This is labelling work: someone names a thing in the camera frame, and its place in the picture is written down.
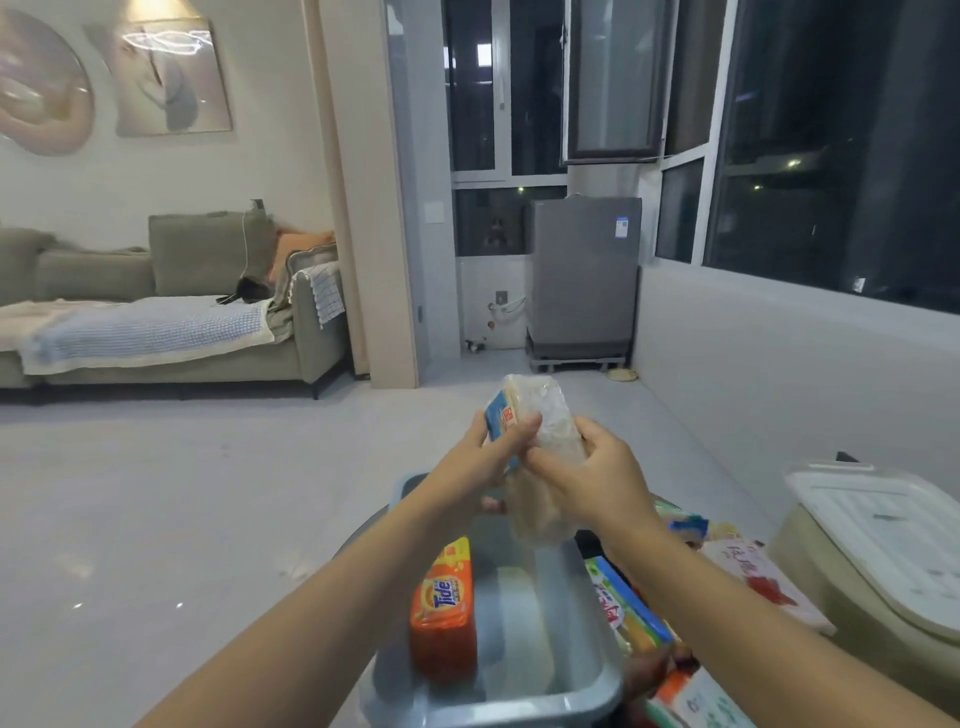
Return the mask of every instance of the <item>orange pillow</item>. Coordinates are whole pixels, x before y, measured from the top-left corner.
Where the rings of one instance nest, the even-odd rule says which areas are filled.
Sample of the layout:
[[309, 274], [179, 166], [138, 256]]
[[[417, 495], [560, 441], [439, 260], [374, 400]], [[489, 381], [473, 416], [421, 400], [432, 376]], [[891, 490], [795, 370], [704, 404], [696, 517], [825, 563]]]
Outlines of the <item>orange pillow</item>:
[[291, 253], [297, 251], [308, 251], [322, 245], [335, 245], [337, 242], [333, 231], [322, 232], [315, 235], [310, 232], [285, 232], [280, 236], [276, 243], [276, 258], [274, 258], [274, 267], [267, 276], [267, 282], [276, 283], [276, 277], [283, 266], [287, 264], [287, 258]]

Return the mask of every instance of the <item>blue blanket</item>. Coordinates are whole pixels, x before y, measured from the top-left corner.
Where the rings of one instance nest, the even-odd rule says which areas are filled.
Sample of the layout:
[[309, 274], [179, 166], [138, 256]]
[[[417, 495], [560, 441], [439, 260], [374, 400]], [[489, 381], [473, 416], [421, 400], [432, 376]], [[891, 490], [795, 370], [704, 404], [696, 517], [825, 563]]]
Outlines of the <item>blue blanket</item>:
[[269, 301], [216, 299], [157, 297], [77, 310], [20, 345], [24, 374], [172, 364], [277, 340], [267, 323]]

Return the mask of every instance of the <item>checkered cloth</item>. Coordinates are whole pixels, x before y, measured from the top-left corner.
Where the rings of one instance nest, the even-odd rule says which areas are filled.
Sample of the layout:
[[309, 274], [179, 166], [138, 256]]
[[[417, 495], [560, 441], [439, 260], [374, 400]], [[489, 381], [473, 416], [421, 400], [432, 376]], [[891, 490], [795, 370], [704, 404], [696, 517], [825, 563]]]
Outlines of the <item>checkered cloth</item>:
[[320, 328], [333, 321], [337, 316], [345, 313], [344, 299], [340, 295], [340, 263], [322, 263], [312, 268], [297, 271], [294, 278], [306, 278], [313, 289], [313, 301], [317, 306], [317, 318], [320, 319]]
[[269, 301], [217, 304], [216, 296], [171, 296], [85, 308], [35, 332], [19, 352], [27, 375], [147, 367], [202, 359], [276, 340]]

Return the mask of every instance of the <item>gray washing machine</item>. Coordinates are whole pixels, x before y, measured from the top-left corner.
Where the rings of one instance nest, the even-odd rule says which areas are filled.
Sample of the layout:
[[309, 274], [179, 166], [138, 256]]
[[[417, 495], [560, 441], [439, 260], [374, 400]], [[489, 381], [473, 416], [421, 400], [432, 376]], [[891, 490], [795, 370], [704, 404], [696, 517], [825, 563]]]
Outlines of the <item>gray washing machine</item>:
[[527, 354], [535, 370], [626, 363], [634, 337], [642, 207], [636, 197], [531, 203], [524, 232]]

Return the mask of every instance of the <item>round wall decoration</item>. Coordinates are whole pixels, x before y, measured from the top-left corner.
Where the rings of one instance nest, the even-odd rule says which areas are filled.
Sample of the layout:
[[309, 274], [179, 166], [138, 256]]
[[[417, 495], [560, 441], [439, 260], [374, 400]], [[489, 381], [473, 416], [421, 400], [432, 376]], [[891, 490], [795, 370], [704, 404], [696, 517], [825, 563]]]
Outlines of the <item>round wall decoration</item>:
[[32, 15], [0, 9], [0, 133], [54, 157], [92, 131], [93, 89], [73, 49]]

